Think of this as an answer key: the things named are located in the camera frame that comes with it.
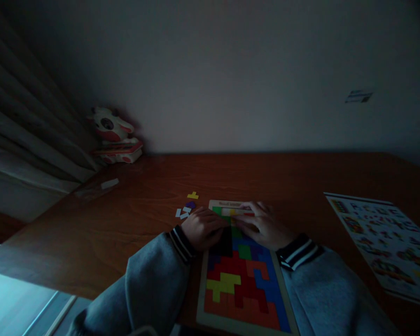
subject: wooden table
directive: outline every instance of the wooden table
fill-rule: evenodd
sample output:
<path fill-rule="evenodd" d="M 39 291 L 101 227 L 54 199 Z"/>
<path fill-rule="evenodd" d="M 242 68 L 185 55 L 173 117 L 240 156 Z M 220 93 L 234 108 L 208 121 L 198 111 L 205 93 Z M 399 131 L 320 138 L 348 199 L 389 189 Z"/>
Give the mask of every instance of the wooden table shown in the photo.
<path fill-rule="evenodd" d="M 99 184 L 120 184 L 102 195 Z M 338 252 L 403 334 L 420 335 L 420 306 L 385 294 L 323 192 L 393 202 L 420 226 L 420 168 L 384 153 L 142 157 L 116 164 L 0 247 L 0 273 L 93 299 L 124 274 L 127 259 L 181 221 L 196 191 L 210 199 L 263 200 L 291 229 Z M 201 259 L 192 265 L 178 321 L 196 326 Z"/>

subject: orange puzzle piece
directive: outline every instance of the orange puzzle piece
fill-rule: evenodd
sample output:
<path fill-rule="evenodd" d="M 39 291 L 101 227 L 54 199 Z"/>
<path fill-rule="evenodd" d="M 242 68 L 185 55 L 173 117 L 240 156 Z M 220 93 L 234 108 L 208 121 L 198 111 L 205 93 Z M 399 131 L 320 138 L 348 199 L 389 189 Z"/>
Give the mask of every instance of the orange puzzle piece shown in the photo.
<path fill-rule="evenodd" d="M 251 278 L 255 278 L 255 274 L 253 272 L 254 269 L 258 269 L 261 271 L 261 277 L 263 280 L 269 281 L 269 273 L 267 272 L 267 266 L 264 262 L 255 261 L 255 260 L 246 260 L 247 266 L 247 276 Z"/>

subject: white wall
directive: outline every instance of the white wall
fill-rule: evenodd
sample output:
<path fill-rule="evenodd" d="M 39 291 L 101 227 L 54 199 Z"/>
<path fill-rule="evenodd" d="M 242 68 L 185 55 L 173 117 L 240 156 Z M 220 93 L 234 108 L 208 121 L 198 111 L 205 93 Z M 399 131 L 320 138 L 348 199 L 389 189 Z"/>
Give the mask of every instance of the white wall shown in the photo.
<path fill-rule="evenodd" d="M 123 108 L 151 152 L 366 150 L 420 164 L 415 1 L 0 5 L 78 108 Z M 367 104 L 344 104 L 364 87 Z"/>

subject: curtain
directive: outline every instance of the curtain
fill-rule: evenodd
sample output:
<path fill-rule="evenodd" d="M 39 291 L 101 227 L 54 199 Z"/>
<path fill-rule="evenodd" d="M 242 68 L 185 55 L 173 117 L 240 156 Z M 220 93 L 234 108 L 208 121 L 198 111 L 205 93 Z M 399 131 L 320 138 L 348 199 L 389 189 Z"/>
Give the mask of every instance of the curtain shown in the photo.
<path fill-rule="evenodd" d="M 68 194 L 100 166 L 87 125 L 0 12 L 0 178 Z"/>

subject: gray sleeve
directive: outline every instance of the gray sleeve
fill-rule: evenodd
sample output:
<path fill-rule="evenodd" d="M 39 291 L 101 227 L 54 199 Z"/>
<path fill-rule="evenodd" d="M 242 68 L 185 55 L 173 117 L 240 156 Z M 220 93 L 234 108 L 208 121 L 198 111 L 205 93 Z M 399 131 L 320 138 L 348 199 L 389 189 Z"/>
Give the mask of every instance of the gray sleeve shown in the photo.
<path fill-rule="evenodd" d="M 128 335 L 151 326 L 168 335 L 187 288 L 189 267 L 163 233 L 133 255 L 126 274 L 106 289 L 73 322 L 69 335 Z"/>
<path fill-rule="evenodd" d="M 328 248 L 282 269 L 301 335 L 399 335 L 367 287 Z"/>

